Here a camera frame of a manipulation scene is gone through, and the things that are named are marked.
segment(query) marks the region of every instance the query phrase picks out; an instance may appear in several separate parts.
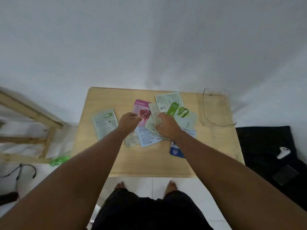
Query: wooden table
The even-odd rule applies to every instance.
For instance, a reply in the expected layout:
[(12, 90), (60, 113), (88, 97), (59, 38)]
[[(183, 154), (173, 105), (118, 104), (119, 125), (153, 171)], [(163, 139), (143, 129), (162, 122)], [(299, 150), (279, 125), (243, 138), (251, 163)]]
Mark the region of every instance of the wooden table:
[[(133, 108), (136, 99), (155, 102), (155, 95), (168, 91), (149, 91), (116, 88), (89, 89), (80, 119), (72, 156), (80, 153), (97, 142), (91, 117), (99, 111), (113, 108), (117, 119)], [(198, 113), (198, 96), (196, 93), (181, 92), (185, 107)], [(239, 140), (234, 126), (204, 127), (198, 120), (194, 129), (197, 139), (236, 160), (244, 163)], [(188, 162), (169, 153), (170, 141), (142, 148), (140, 145), (126, 147), (123, 143), (109, 176), (135, 177), (195, 177)]]

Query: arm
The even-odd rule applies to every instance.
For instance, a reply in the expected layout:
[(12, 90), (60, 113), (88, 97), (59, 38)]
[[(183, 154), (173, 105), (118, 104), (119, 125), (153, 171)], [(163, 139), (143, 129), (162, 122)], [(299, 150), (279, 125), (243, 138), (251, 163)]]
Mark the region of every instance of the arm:
[(0, 219), (1, 229), (85, 229), (122, 141), (141, 120), (131, 116), (44, 179)]
[(182, 131), (172, 116), (160, 114), (161, 135), (176, 142), (195, 174), (235, 229), (305, 229), (307, 212), (240, 162)]

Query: white wall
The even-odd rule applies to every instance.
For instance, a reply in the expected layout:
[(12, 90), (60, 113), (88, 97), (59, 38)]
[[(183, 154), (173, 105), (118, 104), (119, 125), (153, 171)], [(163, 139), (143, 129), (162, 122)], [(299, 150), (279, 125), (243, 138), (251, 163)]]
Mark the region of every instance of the white wall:
[(75, 124), (91, 86), (227, 88), (239, 126), (289, 124), (303, 153), (306, 7), (307, 0), (1, 0), (0, 86)]

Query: white floor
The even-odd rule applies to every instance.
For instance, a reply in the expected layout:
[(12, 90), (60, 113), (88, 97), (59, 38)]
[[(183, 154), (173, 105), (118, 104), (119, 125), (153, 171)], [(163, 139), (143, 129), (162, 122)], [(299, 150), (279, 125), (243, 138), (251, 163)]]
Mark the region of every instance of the white floor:
[[(69, 154), (73, 146), (77, 127), (64, 127), (62, 131), (56, 133), (47, 157), (56, 157), (59, 155)], [(29, 147), (24, 146), (8, 146), (7, 144), (0, 144), (0, 151), (7, 153), (22, 152), (24, 154), (36, 154), (41, 150), (40, 146)], [(8, 174), (19, 163), (6, 163), (0, 162), (0, 176)], [(22, 170), (22, 176), (17, 184), (17, 189), (20, 197), (23, 198), (29, 193), (37, 184), (45, 179), (56, 167), (51, 167), (45, 164), (33, 164), (37, 169), (36, 178), (33, 177), (33, 169), (28, 166), (24, 166)], [(18, 171), (14, 172), (7, 178), (0, 179), (0, 195), (15, 191), (16, 176)], [(176, 182), (178, 189), (188, 194), (199, 209), (203, 212), (205, 218), (215, 230), (229, 230), (231, 229), (228, 223), (225, 221), (223, 215), (218, 209), (215, 201), (206, 187), (197, 178), (136, 178), (136, 177), (117, 177), (108, 178), (105, 186), (103, 187), (100, 197), (97, 201), (96, 208), (93, 213), (93, 219), (99, 211), (99, 206), (103, 204), (105, 199), (114, 190), (114, 187), (118, 182), (124, 181), (127, 189), (136, 193), (140, 197), (150, 197), (153, 199), (163, 198), (165, 188), (170, 180)], [(0, 216), (4, 215), (9, 209), (11, 209), (17, 202), (0, 206)]]

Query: foot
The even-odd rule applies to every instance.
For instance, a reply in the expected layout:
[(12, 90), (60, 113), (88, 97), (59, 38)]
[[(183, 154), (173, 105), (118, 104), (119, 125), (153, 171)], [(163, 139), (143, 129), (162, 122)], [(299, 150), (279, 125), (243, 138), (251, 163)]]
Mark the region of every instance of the foot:
[(114, 190), (116, 189), (120, 189), (120, 188), (126, 188), (125, 183), (124, 182), (120, 182), (117, 183), (116, 187), (114, 188)]
[(169, 181), (169, 184), (168, 184), (167, 187), (166, 187), (164, 197), (165, 197), (168, 193), (170, 193), (170, 192), (172, 192), (172, 191), (174, 191), (174, 190), (178, 190), (178, 189), (177, 189), (177, 186), (176, 186), (176, 183), (174, 183), (172, 180), (170, 180), (170, 181)]

